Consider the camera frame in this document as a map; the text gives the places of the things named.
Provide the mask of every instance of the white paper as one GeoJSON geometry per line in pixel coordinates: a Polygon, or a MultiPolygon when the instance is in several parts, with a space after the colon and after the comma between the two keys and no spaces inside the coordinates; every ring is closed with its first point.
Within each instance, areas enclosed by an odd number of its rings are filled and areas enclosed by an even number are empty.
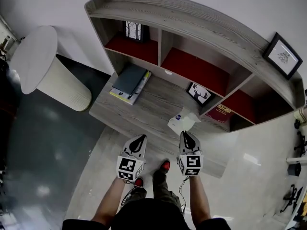
{"type": "Polygon", "coordinates": [[[167,126],[180,136],[182,131],[189,131],[195,123],[199,122],[200,120],[194,113],[186,108],[182,108],[180,113],[169,120],[167,126]]]}

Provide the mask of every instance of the picture frame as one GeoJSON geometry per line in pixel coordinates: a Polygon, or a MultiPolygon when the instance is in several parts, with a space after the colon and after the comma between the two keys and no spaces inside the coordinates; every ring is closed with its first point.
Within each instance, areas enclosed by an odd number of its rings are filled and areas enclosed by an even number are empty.
{"type": "Polygon", "coordinates": [[[208,91],[197,83],[191,82],[187,88],[187,93],[200,105],[205,106],[215,94],[208,91]]]}
{"type": "Polygon", "coordinates": [[[123,21],[122,30],[125,38],[139,43],[149,40],[149,26],[136,22],[123,21]]]}
{"type": "Polygon", "coordinates": [[[262,56],[287,80],[293,76],[293,74],[303,63],[301,57],[278,33],[275,34],[262,56]]]}

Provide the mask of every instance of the notebook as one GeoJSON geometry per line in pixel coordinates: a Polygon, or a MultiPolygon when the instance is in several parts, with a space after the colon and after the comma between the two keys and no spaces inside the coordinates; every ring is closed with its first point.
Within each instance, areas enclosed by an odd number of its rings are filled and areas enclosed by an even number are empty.
{"type": "Polygon", "coordinates": [[[132,63],[127,63],[113,84],[113,87],[128,95],[133,95],[136,87],[139,85],[146,71],[147,70],[142,67],[132,63]]]}

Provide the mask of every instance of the white wall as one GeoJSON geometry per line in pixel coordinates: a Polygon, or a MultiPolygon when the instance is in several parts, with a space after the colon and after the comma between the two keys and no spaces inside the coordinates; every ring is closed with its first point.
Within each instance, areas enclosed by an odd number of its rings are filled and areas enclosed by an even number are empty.
{"type": "MultiPolygon", "coordinates": [[[[0,13],[19,37],[39,25],[59,34],[59,52],[108,74],[110,63],[84,11],[89,0],[0,0],[0,13]]],[[[307,84],[307,0],[192,0],[221,11],[271,41],[277,31],[305,61],[307,84]]]]}

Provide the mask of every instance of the sneaker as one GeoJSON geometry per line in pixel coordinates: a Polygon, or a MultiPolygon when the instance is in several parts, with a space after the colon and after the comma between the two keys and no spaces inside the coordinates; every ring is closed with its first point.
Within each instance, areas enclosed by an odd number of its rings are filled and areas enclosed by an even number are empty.
{"type": "Polygon", "coordinates": [[[136,181],[134,182],[134,187],[143,187],[144,186],[144,181],[142,178],[138,178],[136,179],[136,181]]]}
{"type": "Polygon", "coordinates": [[[160,170],[163,171],[164,174],[166,174],[169,171],[169,168],[171,167],[171,162],[169,160],[165,160],[161,166],[160,170]]]}

